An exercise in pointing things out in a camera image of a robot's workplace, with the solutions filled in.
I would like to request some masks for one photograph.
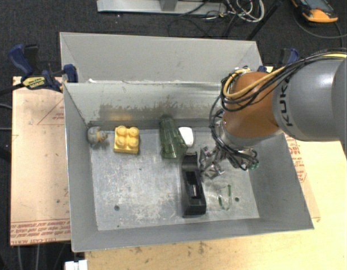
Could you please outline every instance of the clamp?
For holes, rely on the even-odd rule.
[[[21,77],[22,87],[27,87],[30,90],[49,89],[62,92],[62,83],[55,79],[55,75],[65,74],[65,80],[63,82],[76,83],[78,81],[76,68],[72,64],[65,65],[63,70],[56,73],[52,73],[51,70],[44,70],[40,75],[34,74],[38,70],[36,61],[37,52],[38,47],[36,45],[24,47],[23,44],[17,44],[8,53],[8,58],[11,62],[23,71]]]

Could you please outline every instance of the orange device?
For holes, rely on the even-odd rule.
[[[331,23],[338,17],[326,0],[291,0],[302,17],[311,23]]]

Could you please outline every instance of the yellow lego brick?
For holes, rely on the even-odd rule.
[[[137,154],[139,152],[139,130],[136,127],[115,128],[115,143],[113,151]]]

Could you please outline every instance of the bin floor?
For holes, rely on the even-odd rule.
[[[188,152],[199,155],[201,147],[214,147],[208,128],[193,128],[193,132],[195,143]],[[248,173],[228,161],[221,163],[225,174],[204,180],[206,214],[183,218],[181,162],[161,157],[159,130],[140,130],[138,154],[114,152],[114,131],[108,133],[104,143],[91,148],[99,231],[259,218]]]

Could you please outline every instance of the white object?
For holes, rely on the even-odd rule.
[[[185,141],[187,147],[194,145],[194,133],[190,127],[179,127],[179,131]]]
[[[65,262],[64,270],[88,270],[87,260]]]

